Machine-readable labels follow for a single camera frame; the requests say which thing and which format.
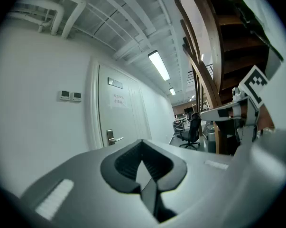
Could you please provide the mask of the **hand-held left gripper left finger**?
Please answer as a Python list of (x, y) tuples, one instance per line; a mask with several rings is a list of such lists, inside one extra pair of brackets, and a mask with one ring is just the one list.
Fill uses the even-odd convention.
[(153, 165), (160, 152), (137, 140), (76, 155), (31, 184), (21, 200), (55, 228), (156, 228), (157, 191), (148, 194), (136, 178), (139, 165)]

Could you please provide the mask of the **white office desk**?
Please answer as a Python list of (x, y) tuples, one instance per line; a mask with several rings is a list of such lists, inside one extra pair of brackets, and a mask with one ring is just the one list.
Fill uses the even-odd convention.
[(188, 119), (187, 117), (177, 118), (173, 122), (174, 133), (184, 132), (188, 128)]

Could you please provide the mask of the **white paper notice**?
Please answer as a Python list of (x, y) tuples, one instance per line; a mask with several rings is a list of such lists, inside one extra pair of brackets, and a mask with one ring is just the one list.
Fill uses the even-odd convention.
[(128, 108), (127, 98), (119, 92), (111, 92), (109, 100), (111, 108)]

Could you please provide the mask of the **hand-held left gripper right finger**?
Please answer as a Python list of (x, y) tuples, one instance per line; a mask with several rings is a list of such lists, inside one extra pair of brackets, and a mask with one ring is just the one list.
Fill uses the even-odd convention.
[(267, 228), (286, 214), (286, 130), (240, 146), (233, 156), (147, 141), (187, 165), (178, 187), (161, 193), (166, 221), (143, 218), (143, 228)]

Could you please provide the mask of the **white door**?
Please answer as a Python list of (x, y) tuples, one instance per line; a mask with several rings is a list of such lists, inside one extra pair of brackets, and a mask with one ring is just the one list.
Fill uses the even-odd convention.
[[(108, 77), (123, 83), (123, 89), (108, 85)], [(127, 98), (128, 108), (111, 108), (110, 93), (119, 92)], [(150, 139), (151, 133), (139, 83), (110, 66), (99, 65), (98, 104), (103, 146), (124, 147), (136, 140)], [(123, 140), (109, 145), (107, 130)]]

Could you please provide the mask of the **wooden staircase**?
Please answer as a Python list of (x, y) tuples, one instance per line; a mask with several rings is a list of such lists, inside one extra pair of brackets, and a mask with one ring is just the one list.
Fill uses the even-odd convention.
[[(202, 49), (197, 29), (190, 21), (190, 10), (184, 2), (175, 0), (181, 13), (185, 32), (183, 50), (194, 70), (197, 105), (209, 102), (209, 110), (232, 103), (232, 90), (253, 66), (265, 75), (265, 65), (271, 47), (263, 29), (243, 0), (190, 0), (204, 23), (210, 44), (213, 71), (209, 72), (202, 60)], [(239, 142), (234, 120), (207, 121), (214, 127), (215, 151), (235, 153)]]

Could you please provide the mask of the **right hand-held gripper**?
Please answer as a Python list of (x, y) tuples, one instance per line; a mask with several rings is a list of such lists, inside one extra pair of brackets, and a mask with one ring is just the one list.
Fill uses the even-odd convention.
[(263, 101), (260, 92), (268, 84), (263, 72), (253, 66), (240, 81), (238, 87), (232, 90), (232, 103), (203, 111), (200, 118), (205, 121), (222, 122), (234, 120), (237, 139), (240, 143), (250, 143), (257, 136), (257, 121)]

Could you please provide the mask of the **black office chair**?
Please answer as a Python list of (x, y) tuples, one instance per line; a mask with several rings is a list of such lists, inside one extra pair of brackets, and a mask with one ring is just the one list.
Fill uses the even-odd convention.
[(180, 132), (177, 135), (177, 138), (182, 141), (186, 141), (186, 143), (179, 145), (179, 147), (192, 147), (194, 150), (198, 150), (200, 147), (200, 143), (197, 142), (199, 140), (199, 127), (201, 125), (201, 118), (199, 113), (192, 114), (192, 119), (190, 121), (189, 130), (186, 132)]

